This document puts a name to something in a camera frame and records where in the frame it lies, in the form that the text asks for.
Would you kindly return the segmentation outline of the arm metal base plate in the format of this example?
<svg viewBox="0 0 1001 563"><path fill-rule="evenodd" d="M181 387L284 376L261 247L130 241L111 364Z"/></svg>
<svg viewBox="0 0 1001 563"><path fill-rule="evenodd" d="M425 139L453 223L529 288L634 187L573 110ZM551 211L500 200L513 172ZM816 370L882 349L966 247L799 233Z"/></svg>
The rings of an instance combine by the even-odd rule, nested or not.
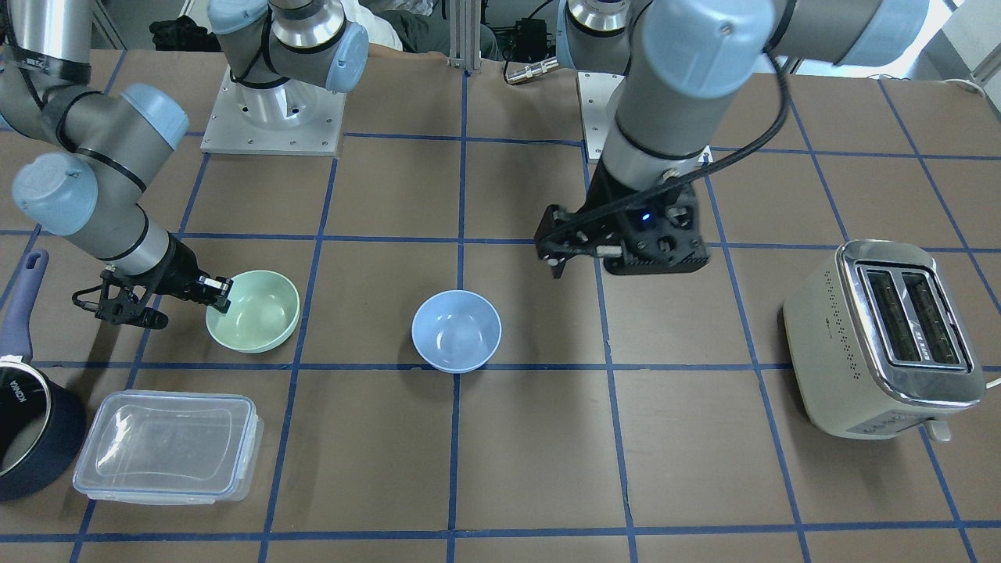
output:
<svg viewBox="0 0 1001 563"><path fill-rule="evenodd" d="M201 150L226 156L329 156L339 154L346 94L289 80L253 89L225 71Z"/></svg>
<svg viewBox="0 0 1001 563"><path fill-rule="evenodd" d="M587 160L626 174L691 170L732 99L691 96L653 71L580 72L578 86Z"/></svg>

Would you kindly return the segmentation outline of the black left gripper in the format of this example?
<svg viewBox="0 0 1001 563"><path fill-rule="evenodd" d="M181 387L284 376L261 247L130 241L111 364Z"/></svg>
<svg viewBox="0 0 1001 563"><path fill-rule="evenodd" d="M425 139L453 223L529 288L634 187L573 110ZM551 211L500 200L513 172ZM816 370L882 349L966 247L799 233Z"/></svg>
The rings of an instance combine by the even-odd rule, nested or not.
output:
<svg viewBox="0 0 1001 563"><path fill-rule="evenodd" d="M587 253L614 275L686 274L711 260L698 197L683 183L587 225Z"/></svg>

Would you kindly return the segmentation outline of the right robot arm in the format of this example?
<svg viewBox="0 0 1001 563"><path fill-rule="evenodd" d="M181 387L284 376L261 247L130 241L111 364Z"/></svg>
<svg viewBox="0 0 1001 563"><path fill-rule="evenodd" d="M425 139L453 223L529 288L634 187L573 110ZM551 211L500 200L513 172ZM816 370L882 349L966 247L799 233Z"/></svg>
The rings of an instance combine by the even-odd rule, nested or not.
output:
<svg viewBox="0 0 1001 563"><path fill-rule="evenodd" d="M368 29L340 1L210 1L211 32L235 83L290 81L348 92L368 61ZM55 147L16 175L12 199L36 224L103 263L102 285L126 304L154 295L228 307L231 282L211 277L139 199L189 128L168 94L133 84L91 87L90 1L2 3L2 122Z"/></svg>

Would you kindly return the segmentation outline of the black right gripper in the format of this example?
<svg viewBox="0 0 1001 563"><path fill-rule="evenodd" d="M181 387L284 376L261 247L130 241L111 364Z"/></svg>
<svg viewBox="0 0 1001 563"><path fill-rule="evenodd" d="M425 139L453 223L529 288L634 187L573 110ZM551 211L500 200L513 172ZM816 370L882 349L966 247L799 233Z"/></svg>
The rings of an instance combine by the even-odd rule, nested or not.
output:
<svg viewBox="0 0 1001 563"><path fill-rule="evenodd" d="M166 253L145 275L148 291L197 303L228 303L232 279L207 277L200 270L196 254L174 235L168 235Z"/></svg>

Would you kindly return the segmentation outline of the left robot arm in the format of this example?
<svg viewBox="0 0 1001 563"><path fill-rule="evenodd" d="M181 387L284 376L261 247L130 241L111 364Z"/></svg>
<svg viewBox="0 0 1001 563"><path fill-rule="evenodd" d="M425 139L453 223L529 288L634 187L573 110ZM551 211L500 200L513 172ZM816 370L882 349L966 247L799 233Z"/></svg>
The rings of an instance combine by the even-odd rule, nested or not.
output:
<svg viewBox="0 0 1001 563"><path fill-rule="evenodd" d="M710 260L693 184L761 149L791 96L778 58L879 67L924 25L926 1L562 1L558 64L618 74L607 138L575 213L551 204L536 253L560 278L576 256L616 275L679 274ZM762 58L779 109L758 138L709 165L701 154Z"/></svg>

